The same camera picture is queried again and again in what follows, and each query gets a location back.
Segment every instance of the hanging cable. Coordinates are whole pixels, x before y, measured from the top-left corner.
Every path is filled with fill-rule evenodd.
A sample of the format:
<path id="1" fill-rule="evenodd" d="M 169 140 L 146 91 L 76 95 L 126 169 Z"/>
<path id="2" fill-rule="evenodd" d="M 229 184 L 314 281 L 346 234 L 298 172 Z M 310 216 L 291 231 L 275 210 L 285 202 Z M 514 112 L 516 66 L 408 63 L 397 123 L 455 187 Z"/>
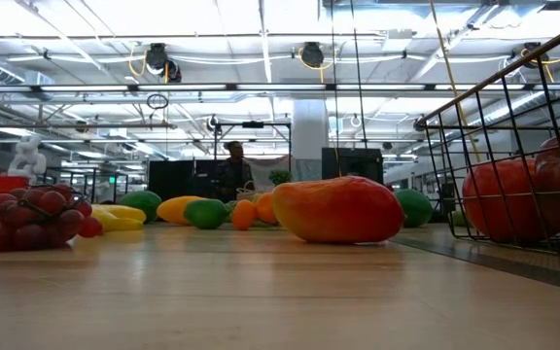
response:
<path id="1" fill-rule="evenodd" d="M 131 73 L 134 76 L 141 76 L 142 74 L 144 74 L 144 72 L 146 71 L 146 53 L 148 52 L 148 50 L 144 50 L 144 58 L 143 62 L 142 62 L 142 71 L 141 72 L 137 72 L 135 71 L 135 69 L 133 69 L 133 52 L 135 51 L 135 47 L 137 46 L 137 44 L 133 44 L 133 46 L 131 47 L 131 54 L 128 57 L 128 69 L 131 71 Z"/>
<path id="2" fill-rule="evenodd" d="M 429 0 L 429 5 L 430 5 L 431 10 L 432 10 L 432 17 L 434 18 L 434 24 L 436 25 L 437 38 L 439 39 L 439 47 L 442 50 L 442 56 L 444 57 L 444 63 L 446 64 L 446 71 L 448 73 L 448 80 L 450 81 L 451 86 L 453 87 L 453 94 L 455 95 L 455 98 L 457 98 L 458 91 L 457 91 L 457 87 L 455 86 L 455 78 L 453 77 L 453 69 L 451 68 L 451 63 L 448 61 L 448 53 L 446 52 L 446 46 L 444 45 L 444 38 L 442 37 L 442 32 L 439 30 L 438 17 L 436 15 L 436 6 L 434 5 L 434 0 Z M 463 125 L 464 126 L 468 125 L 468 121 L 466 120 L 466 115 L 464 114 L 464 109 L 462 108 L 461 103 L 457 103 L 457 109 L 459 111 L 459 115 L 461 117 Z M 479 156 L 479 153 L 478 153 L 478 147 L 476 146 L 476 143 L 474 142 L 474 138 L 471 137 L 470 139 L 471 139 L 471 144 L 472 144 L 472 150 L 474 151 L 474 155 L 476 156 L 476 161 L 480 162 L 481 157 Z"/>
<path id="3" fill-rule="evenodd" d="M 354 27 L 354 45 L 356 47 L 356 64 L 358 68 L 358 95 L 360 96 L 360 118 L 362 119 L 362 133 L 365 137 L 365 149 L 368 148 L 367 142 L 367 126 L 365 123 L 365 105 L 362 98 L 362 78 L 360 76 L 360 53 L 358 52 L 358 30 L 356 29 L 356 16 L 354 13 L 354 0 L 350 1 L 351 5 L 351 20 Z"/>

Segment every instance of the ceiling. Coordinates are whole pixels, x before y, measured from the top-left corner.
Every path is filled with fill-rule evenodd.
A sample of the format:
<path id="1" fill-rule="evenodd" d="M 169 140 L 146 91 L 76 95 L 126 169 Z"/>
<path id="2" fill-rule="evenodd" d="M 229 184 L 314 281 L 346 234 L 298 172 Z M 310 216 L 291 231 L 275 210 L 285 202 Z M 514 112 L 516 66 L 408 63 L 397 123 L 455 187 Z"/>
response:
<path id="1" fill-rule="evenodd" d="M 355 19 L 349 2 L 336 1 L 333 22 L 331 6 L 325 3 L 40 0 L 29 5 L 22 0 L 0 0 L 0 66 L 20 75 L 40 72 L 57 85 L 162 84 L 162 78 L 148 71 L 140 76 L 135 72 L 143 68 L 144 50 L 152 43 L 164 43 L 182 71 L 183 84 L 450 84 L 441 53 L 438 56 L 438 33 L 428 1 L 405 2 L 411 5 L 356 1 Z M 479 1 L 471 0 L 438 3 L 437 20 L 458 84 L 478 83 L 503 68 L 524 43 L 544 43 L 560 33 L 560 11 L 543 10 L 545 1 L 510 1 L 513 5 L 492 7 L 481 7 Z M 333 58 L 335 50 L 336 64 L 323 75 L 307 69 L 298 58 L 305 42 L 319 43 L 327 60 Z M 560 57 L 560 46 L 550 56 Z M 560 63 L 553 69 L 560 70 Z M 512 83 L 537 79 L 536 72 L 526 68 L 509 78 Z M 206 129 L 211 116 L 222 123 L 290 122 L 296 98 L 317 98 L 324 101 L 329 116 L 341 118 L 341 138 L 361 139 L 362 123 L 356 126 L 352 120 L 354 115 L 364 115 L 368 138 L 416 139 L 420 134 L 413 131 L 413 121 L 453 94 L 450 90 L 397 91 L 366 93 L 361 98 L 355 92 L 184 91 L 170 93 L 169 106 L 157 111 L 146 105 L 147 96 L 146 92 L 128 99 L 122 93 L 60 92 L 43 101 L 0 93 L 0 106 L 20 115 L 0 114 L 0 123 L 35 123 L 39 105 L 43 105 L 43 118 L 49 117 L 49 123 L 86 121 L 122 126 L 87 133 L 49 130 L 53 139 L 109 139 L 118 134 L 126 139 L 183 140 L 149 143 L 156 150 L 152 156 L 200 158 L 209 157 L 212 150 L 210 145 L 193 140 L 212 139 Z M 486 95 L 485 103 L 499 97 L 497 93 Z M 475 105 L 469 102 L 465 108 L 473 110 Z M 148 123 L 151 115 L 153 123 L 166 121 L 177 127 L 128 127 Z M 0 132 L 0 138 L 8 137 L 13 136 Z M 250 144 L 246 154 L 288 152 L 283 136 L 272 128 L 236 128 L 225 137 L 277 139 Z M 82 146 L 60 147 L 68 151 Z M 110 157 L 130 157 L 119 144 L 92 149 Z"/>

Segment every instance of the white ceiling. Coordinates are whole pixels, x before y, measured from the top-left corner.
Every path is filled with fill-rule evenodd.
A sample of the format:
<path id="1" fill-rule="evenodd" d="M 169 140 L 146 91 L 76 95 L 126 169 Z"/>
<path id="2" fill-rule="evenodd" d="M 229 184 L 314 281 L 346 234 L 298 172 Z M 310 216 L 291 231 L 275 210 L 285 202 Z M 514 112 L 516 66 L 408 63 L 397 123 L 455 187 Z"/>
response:
<path id="1" fill-rule="evenodd" d="M 397 11 L 360 11 L 355 21 L 348 13 L 335 15 L 334 40 L 332 22 L 320 16 L 316 0 L 265 0 L 264 25 L 268 33 L 268 53 L 270 73 L 265 74 L 263 62 L 262 23 L 258 0 L 40 0 L 34 1 L 39 14 L 54 24 L 61 33 L 71 37 L 73 43 L 93 59 L 118 59 L 122 62 L 105 63 L 106 69 L 99 71 L 88 62 L 71 62 L 60 59 L 46 60 L 41 57 L 44 50 L 50 55 L 64 58 L 82 59 L 77 49 L 61 40 L 57 32 L 37 17 L 25 11 L 15 0 L 0 0 L 0 61 L 9 59 L 9 67 L 16 70 L 34 70 L 52 77 L 56 84 L 132 84 L 126 79 L 132 76 L 126 61 L 134 50 L 134 55 L 153 42 L 167 44 L 171 55 L 200 59 L 258 59 L 259 61 L 239 64 L 200 64 L 199 62 L 178 61 L 183 72 L 183 83 L 319 83 L 318 71 L 306 69 L 291 54 L 306 41 L 321 43 L 327 58 L 332 57 L 333 47 L 342 48 L 335 70 L 324 73 L 326 83 L 355 83 L 360 70 L 362 83 L 405 83 L 426 60 L 396 58 L 372 61 L 384 54 L 400 53 L 429 56 L 438 49 L 438 35 L 431 17 L 420 17 L 399 7 Z M 466 27 L 467 21 L 476 11 L 472 1 L 468 6 L 456 7 L 451 11 L 443 6 L 438 14 L 438 22 L 443 35 L 452 39 Z M 354 25 L 360 34 L 358 58 L 360 65 L 351 63 L 356 59 L 356 42 L 351 40 Z M 395 29 L 411 29 L 415 35 L 410 40 L 385 40 L 382 32 Z M 484 23 L 478 30 L 471 31 L 454 46 L 449 55 L 452 58 L 490 58 L 519 51 L 525 42 L 545 42 L 560 33 L 560 11 L 538 12 L 520 18 L 514 11 L 505 9 L 499 15 Z M 208 35 L 212 37 L 182 38 L 178 36 Z M 152 38 L 153 36 L 175 36 L 172 38 Z M 560 57 L 560 46 L 551 52 Z M 457 83 L 474 84 L 492 75 L 499 69 L 502 59 L 488 59 L 484 62 L 460 63 L 453 59 L 452 68 Z M 140 70 L 141 61 L 132 62 Z M 537 79 L 527 69 L 521 71 L 526 79 Z M 136 77 L 140 83 L 156 83 L 159 78 L 146 73 Z M 443 63 L 436 63 L 428 69 L 416 83 L 448 83 L 449 78 Z M 367 134 L 374 136 L 415 137 L 413 120 L 444 104 L 451 97 L 364 97 L 362 99 L 365 116 L 368 119 Z M 291 96 L 277 96 L 274 102 L 274 118 L 280 120 L 293 112 Z M 360 114 L 361 100 L 357 96 L 338 98 L 338 115 L 345 116 L 344 131 L 347 136 L 356 134 L 361 128 L 351 125 L 353 114 Z M 330 116 L 336 114 L 332 97 L 326 99 Z M 249 97 L 236 103 L 182 103 L 182 110 L 189 113 L 204 127 L 208 117 L 215 115 L 223 121 L 247 121 L 270 119 L 271 104 L 266 97 Z M 52 112 L 58 106 L 52 106 Z M 35 107 L 13 105 L 12 108 L 36 118 Z M 153 112 L 143 103 L 140 108 L 145 119 Z M 182 110 L 170 106 L 165 112 L 171 123 L 176 123 L 195 137 L 203 137 L 191 122 L 187 122 Z M 156 121 L 163 118 L 163 112 L 156 113 Z M 100 123 L 140 123 L 141 117 L 131 104 L 79 104 L 58 113 L 52 122 L 68 123 L 75 119 L 87 119 Z M 151 138 L 166 137 L 165 130 L 129 130 L 130 136 Z M 272 130 L 259 130 L 257 135 L 273 136 Z M 189 146 L 193 153 L 201 152 Z"/>

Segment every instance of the yellow cable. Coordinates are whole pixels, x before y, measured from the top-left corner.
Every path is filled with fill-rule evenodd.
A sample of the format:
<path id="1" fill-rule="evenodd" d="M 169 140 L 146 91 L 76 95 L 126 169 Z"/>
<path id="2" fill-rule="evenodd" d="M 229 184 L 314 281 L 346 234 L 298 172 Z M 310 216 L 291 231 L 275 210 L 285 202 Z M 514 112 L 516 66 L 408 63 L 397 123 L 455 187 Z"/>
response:
<path id="1" fill-rule="evenodd" d="M 131 48 L 131 54 L 128 56 L 128 69 L 131 71 L 131 73 L 134 76 L 141 76 L 142 74 L 144 74 L 144 72 L 146 71 L 146 53 L 148 52 L 148 50 L 144 50 L 144 61 L 142 62 L 142 71 L 141 72 L 136 72 L 135 69 L 133 69 L 133 52 L 135 51 L 135 47 L 137 46 L 137 44 L 133 44 L 133 47 Z"/>
<path id="2" fill-rule="evenodd" d="M 448 72 L 448 79 L 450 80 L 451 86 L 453 87 L 453 94 L 455 95 L 455 98 L 457 98 L 458 93 L 457 93 L 457 88 L 455 87 L 455 79 L 453 78 L 453 70 L 451 68 L 451 63 L 448 61 L 448 54 L 446 53 L 446 47 L 444 45 L 444 39 L 442 38 L 442 32 L 439 30 L 438 17 L 436 16 L 436 6 L 434 5 L 434 0 L 429 0 L 429 4 L 432 8 L 432 17 L 434 18 L 434 24 L 436 25 L 436 32 L 437 32 L 437 38 L 439 39 L 439 46 L 440 49 L 442 50 L 442 55 L 444 56 L 444 63 L 446 63 L 446 71 Z M 464 109 L 462 108 L 462 105 L 460 103 L 457 103 L 457 108 L 459 110 L 459 114 L 462 119 L 463 125 L 467 126 L 468 121 L 466 120 L 466 115 L 464 114 Z M 474 155 L 476 156 L 476 161 L 480 162 L 481 157 L 478 154 L 478 147 L 474 142 L 474 138 L 471 137 L 470 140 L 472 144 L 472 149 L 474 150 Z"/>

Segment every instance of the wooden table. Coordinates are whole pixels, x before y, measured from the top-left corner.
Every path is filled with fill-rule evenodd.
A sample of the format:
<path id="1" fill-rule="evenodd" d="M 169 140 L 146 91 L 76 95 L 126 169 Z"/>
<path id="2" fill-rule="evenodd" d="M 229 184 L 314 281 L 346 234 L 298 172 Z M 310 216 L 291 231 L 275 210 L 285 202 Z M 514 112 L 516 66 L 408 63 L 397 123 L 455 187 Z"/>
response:
<path id="1" fill-rule="evenodd" d="M 390 243 L 150 226 L 0 254 L 1 349 L 560 349 L 560 288 Z"/>

